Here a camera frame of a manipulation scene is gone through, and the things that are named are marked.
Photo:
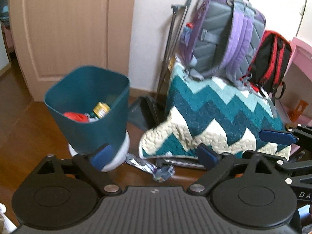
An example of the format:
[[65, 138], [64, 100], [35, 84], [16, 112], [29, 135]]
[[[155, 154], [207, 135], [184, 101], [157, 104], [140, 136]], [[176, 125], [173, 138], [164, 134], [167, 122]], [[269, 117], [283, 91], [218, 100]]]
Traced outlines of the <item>gold can in bin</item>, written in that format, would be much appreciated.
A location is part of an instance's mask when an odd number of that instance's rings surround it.
[[101, 119], [105, 117], [110, 112], [110, 110], [111, 108], [108, 104], [98, 102], [97, 105], [93, 108], [93, 113], [97, 118]]

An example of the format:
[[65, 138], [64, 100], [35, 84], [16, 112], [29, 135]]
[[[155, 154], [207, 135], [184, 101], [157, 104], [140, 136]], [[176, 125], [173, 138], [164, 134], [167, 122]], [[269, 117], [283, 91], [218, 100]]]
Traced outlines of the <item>red item in bin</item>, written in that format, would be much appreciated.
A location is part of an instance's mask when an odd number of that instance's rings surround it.
[[63, 113], [63, 116], [71, 119], [72, 121], [76, 121], [78, 123], [89, 123], [88, 116], [83, 113], [65, 112]]

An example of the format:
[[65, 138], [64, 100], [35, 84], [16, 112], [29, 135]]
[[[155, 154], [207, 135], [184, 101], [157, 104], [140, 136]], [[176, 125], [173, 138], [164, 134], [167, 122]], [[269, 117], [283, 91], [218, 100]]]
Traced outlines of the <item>teal trash bin white base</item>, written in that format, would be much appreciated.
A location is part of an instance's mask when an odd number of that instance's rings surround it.
[[[52, 86], [44, 97], [46, 106], [68, 141], [71, 156], [91, 154], [109, 145], [112, 157], [117, 155], [122, 162], [130, 143], [126, 130], [128, 100], [128, 77], [97, 66], [81, 66], [72, 71]], [[93, 113], [98, 102], [111, 108], [101, 119]], [[65, 112], [83, 113], [88, 116], [89, 123], [72, 121], [63, 116]]]

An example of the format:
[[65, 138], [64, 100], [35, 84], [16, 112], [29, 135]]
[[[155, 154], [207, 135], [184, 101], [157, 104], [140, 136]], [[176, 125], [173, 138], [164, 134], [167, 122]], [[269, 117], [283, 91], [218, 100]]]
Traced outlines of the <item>silver purple snack wrapper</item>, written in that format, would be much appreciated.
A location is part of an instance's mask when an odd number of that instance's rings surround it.
[[139, 170], [144, 171], [149, 174], [155, 174], [155, 172], [158, 169], [154, 164], [146, 160], [143, 160], [139, 157], [136, 157], [135, 155], [130, 154], [130, 153], [126, 155], [125, 162], [129, 164], [130, 166], [138, 168]]

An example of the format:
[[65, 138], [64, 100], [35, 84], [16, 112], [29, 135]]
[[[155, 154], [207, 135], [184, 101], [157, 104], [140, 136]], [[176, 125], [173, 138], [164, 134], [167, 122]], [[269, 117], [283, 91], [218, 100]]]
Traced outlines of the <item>red black backpack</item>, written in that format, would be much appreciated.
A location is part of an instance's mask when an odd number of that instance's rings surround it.
[[278, 32], [265, 30], [247, 71], [252, 89], [262, 95], [271, 94], [273, 100], [282, 98], [286, 89], [283, 79], [291, 55], [289, 41]]

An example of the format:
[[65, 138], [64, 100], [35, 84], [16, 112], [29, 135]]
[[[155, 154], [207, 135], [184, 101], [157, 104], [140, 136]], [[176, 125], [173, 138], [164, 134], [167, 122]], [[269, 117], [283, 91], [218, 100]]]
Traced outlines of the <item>pink furniture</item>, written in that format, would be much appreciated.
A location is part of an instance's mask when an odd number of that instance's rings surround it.
[[[293, 53], [284, 77], [287, 88], [277, 107], [284, 123], [311, 125], [311, 41], [295, 36], [291, 47]], [[291, 122], [289, 113], [297, 108], [301, 100], [308, 106], [295, 122]]]

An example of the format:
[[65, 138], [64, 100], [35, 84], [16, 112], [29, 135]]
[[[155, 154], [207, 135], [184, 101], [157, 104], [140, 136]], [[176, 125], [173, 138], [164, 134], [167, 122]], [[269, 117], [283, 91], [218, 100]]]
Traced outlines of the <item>purple grey backpack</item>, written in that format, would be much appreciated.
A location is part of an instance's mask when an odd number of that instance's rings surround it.
[[265, 25], [264, 15], [249, 0], [198, 0], [180, 37], [187, 75], [197, 81], [223, 77], [246, 89]]

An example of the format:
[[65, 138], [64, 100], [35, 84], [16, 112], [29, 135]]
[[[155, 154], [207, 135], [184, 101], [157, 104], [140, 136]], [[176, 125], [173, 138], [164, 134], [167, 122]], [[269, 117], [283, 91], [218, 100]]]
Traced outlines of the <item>wooden door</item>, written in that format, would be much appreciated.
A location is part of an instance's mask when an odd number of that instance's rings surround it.
[[129, 72], [134, 0], [8, 0], [17, 58], [35, 101], [82, 65]]

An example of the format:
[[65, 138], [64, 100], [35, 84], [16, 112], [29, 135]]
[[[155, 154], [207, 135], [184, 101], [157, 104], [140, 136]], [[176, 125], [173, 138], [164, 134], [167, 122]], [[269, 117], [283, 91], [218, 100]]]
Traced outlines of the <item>teal white zigzag quilt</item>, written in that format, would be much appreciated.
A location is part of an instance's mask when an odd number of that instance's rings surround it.
[[195, 159], [196, 148], [205, 144], [219, 154], [241, 157], [246, 150], [254, 150], [288, 159], [290, 146], [259, 138], [262, 129], [285, 128], [270, 104], [260, 94], [238, 90], [219, 77], [195, 81], [177, 62], [171, 70], [166, 118], [143, 134], [139, 156]]

